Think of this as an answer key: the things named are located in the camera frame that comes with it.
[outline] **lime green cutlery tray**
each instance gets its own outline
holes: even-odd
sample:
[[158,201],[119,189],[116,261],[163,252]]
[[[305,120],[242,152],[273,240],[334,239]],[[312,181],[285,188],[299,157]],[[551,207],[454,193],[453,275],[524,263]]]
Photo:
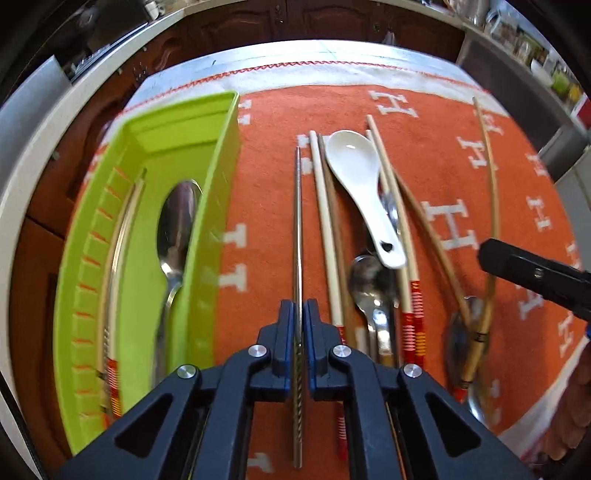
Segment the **lime green cutlery tray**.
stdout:
[[168,321],[167,368],[213,365],[213,324],[223,232],[240,149],[238,94],[165,106],[126,122],[108,145],[80,198],[61,263],[54,314],[54,372],[73,453],[104,428],[100,410],[100,327],[109,251],[136,179],[144,188],[124,253],[114,348],[122,411],[151,389],[154,336],[165,292],[156,251],[160,210],[180,181],[202,190],[183,286]]

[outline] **spoon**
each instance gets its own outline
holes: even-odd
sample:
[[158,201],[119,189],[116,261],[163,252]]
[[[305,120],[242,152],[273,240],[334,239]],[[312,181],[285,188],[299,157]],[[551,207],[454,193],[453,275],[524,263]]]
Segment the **spoon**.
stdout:
[[402,243],[378,196],[381,163],[372,143],[357,132],[340,130],[326,142],[326,159],[363,216],[380,262],[386,268],[402,267]]
[[183,285],[183,274],[187,262],[187,251],[191,241],[191,231],[197,215],[201,189],[194,180],[177,184],[164,201],[158,231],[156,250],[160,268],[166,276],[166,291],[160,311],[154,346],[152,386],[158,385],[166,376],[166,326],[174,296]]
[[386,193],[382,195],[382,205],[386,210],[386,214],[388,215],[388,219],[394,228],[394,231],[400,238],[400,225],[398,220],[398,209],[396,208],[396,201],[394,200],[394,195],[392,193]]
[[382,285],[384,271],[373,255],[358,256],[351,266],[349,291],[368,323],[369,357],[374,362],[393,366],[388,295]]
[[[482,313],[482,300],[476,297],[466,297],[468,307],[471,313],[471,328],[476,329],[478,326],[478,319]],[[466,362],[468,347],[469,347],[470,333],[466,330],[462,318],[458,312],[452,315],[449,326],[449,331],[446,338],[446,369],[447,375],[452,385],[459,385],[461,382],[462,368]],[[488,428],[486,422],[486,415],[480,396],[480,379],[478,376],[468,387],[468,395],[466,406],[470,413],[476,419]]]

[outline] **orange mat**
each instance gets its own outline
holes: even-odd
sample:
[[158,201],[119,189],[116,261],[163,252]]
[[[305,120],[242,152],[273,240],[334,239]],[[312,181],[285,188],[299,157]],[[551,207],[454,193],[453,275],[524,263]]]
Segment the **orange mat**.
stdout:
[[[373,100],[369,90],[403,93],[407,100],[404,108],[414,109],[417,116],[380,114],[378,105],[391,104],[387,98]],[[242,151],[226,228],[232,232],[237,225],[240,229],[245,225],[246,242],[229,241],[223,252],[226,286],[220,288],[218,299],[218,364],[251,345],[261,326],[276,321],[280,300],[291,298],[293,172],[298,135],[307,135],[311,129],[324,135],[340,129],[364,133],[368,113],[378,123],[392,163],[433,214],[432,224],[441,240],[454,235],[467,238],[466,246],[451,248],[448,254],[466,294],[482,298],[485,275],[478,267],[474,246],[488,238],[490,214],[486,164],[466,144],[481,141],[473,106],[380,86],[300,86],[252,93],[243,96],[241,102],[246,100],[251,104],[243,114],[249,119],[241,125]],[[487,122],[498,165],[502,239],[536,254],[576,264],[576,247],[566,214],[534,149],[513,120],[489,115]],[[310,158],[309,149],[303,149],[302,155]],[[308,173],[303,177],[304,298],[318,299],[323,320],[328,322],[320,221],[314,178],[306,160],[304,173]],[[345,255],[352,261],[366,246],[365,228],[340,185],[337,192]],[[456,306],[427,250],[428,243],[412,217],[411,221],[424,295],[426,370],[445,384],[443,342]],[[362,325],[360,315],[357,320]],[[572,319],[565,309],[549,302],[542,304],[526,290],[498,282],[488,357],[495,433],[513,425],[544,394],[583,335],[583,322]],[[304,468],[297,472],[291,466],[290,406],[257,405],[247,471],[250,480],[272,476],[342,479],[348,474],[347,465],[336,456],[335,405],[307,398],[305,415]]]

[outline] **chopstick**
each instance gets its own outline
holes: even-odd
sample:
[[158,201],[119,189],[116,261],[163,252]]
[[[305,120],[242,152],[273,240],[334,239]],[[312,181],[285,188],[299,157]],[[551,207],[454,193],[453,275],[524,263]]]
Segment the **chopstick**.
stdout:
[[107,396],[110,403],[109,416],[111,417],[111,420],[117,420],[123,415],[121,398],[119,396],[119,369],[115,346],[117,317],[119,312],[119,285],[121,283],[122,265],[125,261],[127,243],[129,241],[129,232],[133,226],[135,211],[137,210],[139,200],[144,191],[144,176],[145,170],[142,171],[134,185],[131,187],[131,191],[123,206],[124,214],[121,219],[121,224],[118,225],[119,233],[115,243],[107,287],[105,336],[103,339],[105,364],[103,367],[106,369],[107,373],[105,382],[108,389]]
[[402,234],[402,245],[407,255],[407,263],[403,267],[396,270],[396,276],[398,279],[398,291],[400,293],[400,312],[402,316],[402,325],[400,328],[402,333],[402,361],[400,361],[399,359],[398,363],[413,364],[417,361],[415,354],[415,323],[409,277],[410,262],[413,259],[409,256],[409,249],[407,243],[405,242],[403,234],[405,228],[408,229],[408,220],[406,218],[402,202],[400,202],[399,199],[397,199],[397,192],[398,197],[400,197],[400,191],[398,190],[396,178],[392,174],[392,171],[388,168],[390,162],[384,148],[384,143],[382,142],[382,138],[380,137],[378,128],[375,125],[374,119],[371,115],[368,115],[367,120],[370,130],[367,130],[365,132],[365,135],[368,138],[368,140],[374,144],[374,147],[378,152],[378,157],[382,164],[382,167],[380,169],[380,183],[382,190],[384,191],[384,193],[392,193],[392,195],[394,196],[394,202],[396,203],[396,208],[398,211],[398,226]]
[[293,462],[303,465],[303,325],[302,325],[302,219],[301,219],[301,152],[295,149],[294,172],[294,392],[293,392]]
[[[377,129],[377,126],[375,125],[375,121],[374,121],[373,117],[371,115],[368,115],[367,120],[368,120],[368,123],[370,124],[370,126],[373,125],[375,127],[375,131],[379,135],[379,131]],[[383,152],[385,152],[383,142],[381,143],[381,150],[383,150]],[[434,228],[431,226],[431,223],[429,222],[429,220],[427,219],[427,216],[423,212],[423,208],[419,204],[418,200],[415,198],[415,196],[413,195],[411,190],[408,188],[406,183],[404,183],[404,180],[400,177],[400,175],[398,175],[394,166],[392,166],[392,164],[390,164],[389,162],[388,162],[388,165],[390,166],[390,168],[388,168],[387,171],[391,172],[394,175],[395,179],[398,181],[398,186],[400,188],[400,192],[401,192],[403,198],[408,203],[410,210],[412,211],[413,215],[417,218],[421,228],[423,229],[423,231],[425,232],[425,234],[429,238],[430,243],[432,244],[433,248],[435,249],[437,260],[439,261],[441,267],[443,268],[443,271],[447,277],[447,281],[448,281],[448,283],[452,289],[453,295],[456,299],[462,321],[463,321],[464,325],[466,326],[466,328],[468,329],[468,331],[470,331],[470,319],[471,319],[470,308],[468,307],[468,304],[466,303],[466,299],[465,299],[466,295],[464,293],[462,286],[460,285],[460,281],[457,278],[457,275],[454,271],[452,263],[450,262],[447,254],[445,253],[445,250],[441,246],[441,242],[439,241],[437,233],[435,232]]]
[[324,182],[322,162],[320,160],[320,148],[316,132],[310,131],[310,150],[314,165],[314,180],[316,183],[316,196],[318,198],[318,210],[320,214],[320,227],[322,231],[322,244],[324,247],[324,262],[326,264],[326,281],[329,289],[330,321],[339,329],[343,328],[343,310],[340,302],[339,271],[337,269],[335,241],[330,221],[329,200]]
[[[327,178],[332,180],[329,172],[324,175],[322,155],[320,153],[320,143],[316,132],[310,131],[310,150],[312,152],[312,163],[314,165],[314,181],[316,183],[316,196],[318,197],[318,210],[320,213],[320,226],[322,230],[322,243],[324,248],[324,263],[326,264],[326,280],[328,283],[329,290],[329,303],[330,303],[330,320],[332,325],[336,326],[339,330],[341,340],[345,340],[345,326],[343,324],[343,306],[341,303],[342,291],[340,290],[339,283],[339,267],[337,266],[337,252],[335,249],[335,230],[338,229],[337,210],[336,210],[336,198],[332,199],[333,208],[331,212],[330,200],[327,192]],[[342,254],[342,240],[340,238],[340,229],[338,229],[338,236],[340,241],[340,252]],[[342,261],[342,269],[344,269],[344,259]],[[337,455],[340,460],[346,461],[348,448],[347,448],[347,432],[345,426],[345,412],[343,410],[342,403],[337,403],[337,425],[338,425],[338,437],[337,437]]]
[[349,294],[347,285],[347,268],[345,267],[345,250],[343,249],[343,237],[339,219],[339,204],[337,202],[335,180],[326,161],[326,149],[322,135],[318,135],[318,147],[320,152],[320,161],[322,162],[322,173],[324,174],[324,183],[326,185],[326,194],[329,206],[330,224],[332,227],[333,240],[336,253],[337,276],[339,277],[339,293],[341,302],[341,311],[343,315],[344,335],[341,335],[347,345],[357,348],[355,338],[355,321],[353,319],[353,298]]
[[392,194],[398,211],[402,244],[407,255],[410,296],[413,305],[414,334],[416,339],[414,363],[416,363],[421,368],[424,368],[425,354],[427,352],[427,341],[424,327],[423,292],[421,291],[417,255],[414,250],[413,237],[410,231],[410,224],[408,222],[406,208],[404,207],[400,188],[398,187],[398,182],[396,180],[396,175],[392,169],[392,164],[388,158],[388,153],[384,147],[382,137],[379,134],[378,126],[376,125],[372,115],[368,115],[367,121],[371,131],[373,132],[372,135],[375,137],[375,145],[379,146],[378,154],[385,160],[385,162],[382,162],[382,168],[380,170],[382,191],[385,193],[390,192]]
[[[476,114],[478,116],[478,122],[480,123],[480,133],[484,139],[485,155],[488,163],[489,172],[489,191],[491,195],[491,237],[498,238],[501,234],[501,221],[499,213],[499,193],[496,182],[495,173],[495,160],[492,155],[491,139],[489,138],[488,131],[486,130],[484,118],[482,116],[482,110],[476,97],[473,98],[474,107],[476,107]],[[478,322],[478,328],[476,334],[472,336],[470,347],[468,350],[468,356],[464,369],[462,371],[462,381],[458,387],[454,390],[454,396],[456,399],[462,401],[466,398],[466,391],[470,386],[470,383],[476,376],[478,365],[482,360],[486,343],[488,341],[488,332],[491,328],[492,313],[494,309],[496,290],[496,277],[494,275],[486,276],[485,293],[484,293],[484,305],[482,307],[482,314]]]

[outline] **wooden cabinet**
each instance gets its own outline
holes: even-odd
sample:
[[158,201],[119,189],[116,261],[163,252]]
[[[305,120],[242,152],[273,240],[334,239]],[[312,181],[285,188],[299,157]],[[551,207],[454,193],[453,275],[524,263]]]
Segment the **wooden cabinet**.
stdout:
[[285,40],[285,0],[249,0],[187,17],[189,39],[202,55]]
[[295,0],[288,4],[288,37],[381,42],[384,5],[368,0]]
[[65,238],[86,170],[106,131],[151,74],[193,58],[182,22],[136,52],[92,96],[61,138],[31,199],[27,215]]
[[53,307],[63,240],[25,219],[12,268],[8,333],[22,413],[49,473],[68,459],[53,377]]
[[396,45],[455,63],[464,41],[462,30],[405,8],[384,7],[387,28],[394,33]]

